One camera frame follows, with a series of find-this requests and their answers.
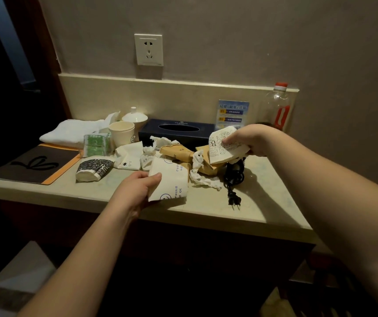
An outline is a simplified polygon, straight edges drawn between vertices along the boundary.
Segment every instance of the ceramic lid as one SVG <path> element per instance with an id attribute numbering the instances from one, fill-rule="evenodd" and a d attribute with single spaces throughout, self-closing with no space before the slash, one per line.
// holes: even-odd
<path id="1" fill-rule="evenodd" d="M 121 118 L 123 121 L 129 121 L 129 122 L 144 122 L 148 120 L 148 116 L 141 112 L 136 112 L 136 107 L 131 107 L 130 112 L 127 113 L 123 118 Z"/>

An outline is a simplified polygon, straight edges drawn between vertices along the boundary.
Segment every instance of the white outlet plate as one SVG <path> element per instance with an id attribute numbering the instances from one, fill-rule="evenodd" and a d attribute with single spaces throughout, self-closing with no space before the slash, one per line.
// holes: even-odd
<path id="1" fill-rule="evenodd" d="M 135 47 L 138 65 L 164 66 L 162 35 L 135 34 Z"/>

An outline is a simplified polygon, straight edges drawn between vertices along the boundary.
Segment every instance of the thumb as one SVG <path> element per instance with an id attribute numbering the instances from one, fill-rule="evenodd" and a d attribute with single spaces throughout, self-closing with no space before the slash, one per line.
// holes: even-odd
<path id="1" fill-rule="evenodd" d="M 147 187 L 153 187 L 153 186 L 158 185 L 160 183 L 161 177 L 162 177 L 162 175 L 159 172 L 159 173 L 157 173 L 157 174 L 155 174 L 153 176 L 142 178 L 140 180 L 143 182 L 143 184 L 145 186 L 147 186 Z"/>
<path id="2" fill-rule="evenodd" d="M 223 138 L 221 140 L 221 142 L 224 144 L 224 145 L 228 145 L 228 144 L 232 144 L 232 143 L 235 143 L 238 139 L 238 132 L 234 132 L 232 133 L 231 135 L 229 135 L 228 137 L 226 138 Z"/>

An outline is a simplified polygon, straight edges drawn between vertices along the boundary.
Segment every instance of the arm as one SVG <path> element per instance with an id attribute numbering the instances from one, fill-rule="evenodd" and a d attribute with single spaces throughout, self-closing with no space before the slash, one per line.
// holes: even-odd
<path id="1" fill-rule="evenodd" d="M 378 185 L 271 127 L 248 125 L 223 140 L 232 142 L 269 158 L 311 227 L 378 300 Z"/>
<path id="2" fill-rule="evenodd" d="M 117 187 L 108 205 L 73 251 L 18 317 L 95 316 L 129 224 L 139 216 L 148 187 L 161 174 L 137 171 Z"/>

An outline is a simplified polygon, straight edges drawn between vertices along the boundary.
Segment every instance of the black power cord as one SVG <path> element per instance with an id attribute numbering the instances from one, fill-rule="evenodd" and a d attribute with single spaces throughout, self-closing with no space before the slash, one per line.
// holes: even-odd
<path id="1" fill-rule="evenodd" d="M 227 189 L 227 197 L 229 198 L 229 205 L 240 206 L 242 198 L 236 195 L 236 192 L 233 191 L 233 187 L 241 184 L 245 175 L 243 171 L 245 170 L 244 165 L 245 158 L 239 160 L 235 164 L 227 164 L 226 173 L 224 174 L 224 187 Z"/>

